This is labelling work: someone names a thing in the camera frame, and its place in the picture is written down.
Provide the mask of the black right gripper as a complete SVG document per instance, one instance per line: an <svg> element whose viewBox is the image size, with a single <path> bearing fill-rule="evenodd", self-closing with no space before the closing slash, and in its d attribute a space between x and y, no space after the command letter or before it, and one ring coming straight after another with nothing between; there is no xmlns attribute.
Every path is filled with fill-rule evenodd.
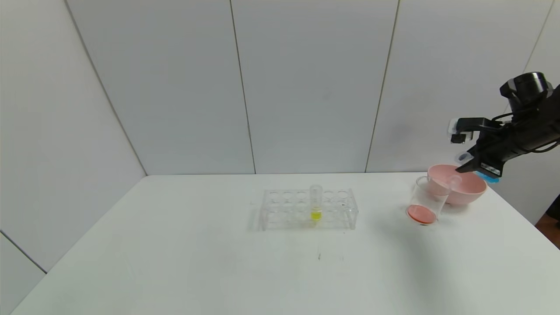
<svg viewBox="0 0 560 315"><path fill-rule="evenodd" d="M504 164L529 151L529 132L506 129L500 132L480 130L474 150L474 160L455 169L458 173L482 172L493 178L503 175Z"/></svg>

